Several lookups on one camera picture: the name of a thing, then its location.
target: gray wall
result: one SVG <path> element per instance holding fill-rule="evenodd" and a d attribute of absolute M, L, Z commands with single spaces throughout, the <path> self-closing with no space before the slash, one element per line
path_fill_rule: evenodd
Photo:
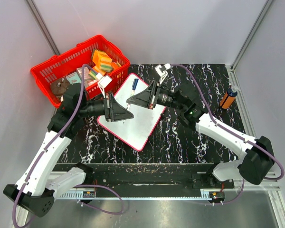
<path fill-rule="evenodd" d="M 236 74 L 257 136 L 271 139 L 285 168 L 285 0 L 277 0 Z M 285 177 L 280 181 L 285 200 Z"/>
<path fill-rule="evenodd" d="M 2 191 L 31 163 L 54 111 L 29 73 L 52 55 L 25 2 L 0 0 L 0 228 L 12 224 Z"/>
<path fill-rule="evenodd" d="M 35 0 L 61 52 L 102 34 L 140 64 L 232 64 L 265 2 Z"/>

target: white plastic clip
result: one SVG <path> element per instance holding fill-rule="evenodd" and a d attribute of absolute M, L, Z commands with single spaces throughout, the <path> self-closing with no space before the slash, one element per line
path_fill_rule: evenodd
<path fill-rule="evenodd" d="M 84 206 L 84 203 L 83 203 L 83 202 L 81 202 L 80 200 L 77 200 L 77 203 L 81 203 L 81 204 L 80 204 L 80 206 L 81 206 L 81 207 L 83 207 L 83 206 Z"/>
<path fill-rule="evenodd" d="M 104 76 L 98 81 L 98 87 L 105 98 L 105 88 L 112 82 L 112 78 Z"/>
<path fill-rule="evenodd" d="M 103 78 L 103 75 L 98 73 L 96 76 L 95 76 L 98 80 L 102 79 Z"/>
<path fill-rule="evenodd" d="M 22 186 L 23 184 L 27 185 L 28 183 L 29 183 L 28 181 L 24 180 L 24 181 L 21 182 L 20 186 Z"/>
<path fill-rule="evenodd" d="M 161 65 L 157 65 L 155 67 L 156 72 L 158 73 L 158 75 L 161 77 L 160 78 L 160 84 L 162 84 L 162 82 L 165 80 L 165 78 L 168 75 L 167 70 L 171 68 L 171 65 L 169 63 L 165 64 L 163 67 Z"/>

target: black bracket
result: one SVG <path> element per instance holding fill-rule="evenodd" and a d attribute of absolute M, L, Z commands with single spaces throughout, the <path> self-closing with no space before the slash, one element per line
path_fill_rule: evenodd
<path fill-rule="evenodd" d="M 272 145 L 268 138 L 261 136 L 260 139 L 256 139 L 256 145 L 274 156 Z M 255 146 L 250 150 L 246 150 L 246 153 L 247 155 L 242 164 L 238 166 L 239 173 L 248 182 L 259 185 L 275 162 Z"/>
<path fill-rule="evenodd" d="M 3 190 L 3 194 L 13 202 L 15 202 L 18 192 L 17 185 L 14 184 L 8 184 Z M 41 196 L 31 196 L 30 192 L 27 194 L 23 192 L 21 193 L 18 205 L 34 215 L 42 217 L 45 216 L 53 206 L 55 200 L 53 194 L 54 190 L 48 189 L 45 189 Z"/>
<path fill-rule="evenodd" d="M 134 115 L 122 107 L 114 98 L 113 93 L 109 93 L 104 99 L 104 116 L 106 121 L 120 121 L 133 119 Z"/>

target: brown item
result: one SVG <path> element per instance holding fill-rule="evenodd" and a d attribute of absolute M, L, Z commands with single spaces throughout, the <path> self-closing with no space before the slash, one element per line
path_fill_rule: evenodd
<path fill-rule="evenodd" d="M 56 97 L 60 97 L 65 93 L 69 86 L 70 82 L 65 77 L 63 77 L 52 82 L 51 90 Z"/>

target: small box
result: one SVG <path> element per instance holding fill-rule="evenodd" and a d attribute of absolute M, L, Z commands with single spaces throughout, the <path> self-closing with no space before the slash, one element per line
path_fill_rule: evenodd
<path fill-rule="evenodd" d="M 111 72 L 112 71 L 112 59 L 103 51 L 95 50 L 92 53 L 92 61 L 95 63 L 95 65 L 105 71 L 105 72 Z"/>
<path fill-rule="evenodd" d="M 84 80 L 88 81 L 88 80 L 93 80 L 93 78 L 89 75 L 90 70 L 89 68 L 85 67 L 84 68 L 85 71 L 85 75 L 84 75 Z M 80 78 L 82 78 L 82 73 L 81 73 L 81 67 L 76 69 L 77 74 L 80 76 Z"/>
<path fill-rule="evenodd" d="M 100 73 L 102 76 L 105 76 L 105 74 L 106 74 L 105 71 L 99 69 L 98 66 L 95 66 L 95 67 L 92 68 L 92 70 L 90 71 L 89 75 L 90 75 L 91 77 L 93 77 L 94 79 L 97 79 L 97 78 L 96 78 L 96 75 L 97 75 L 98 73 Z"/>
<path fill-rule="evenodd" d="M 81 83 L 81 79 L 77 72 L 69 74 L 68 76 L 66 76 L 66 79 L 70 82 L 70 84 Z"/>
<path fill-rule="evenodd" d="M 113 70 L 116 70 L 116 69 L 120 68 L 120 64 L 118 65 L 116 62 L 113 62 L 112 68 L 113 68 Z"/>

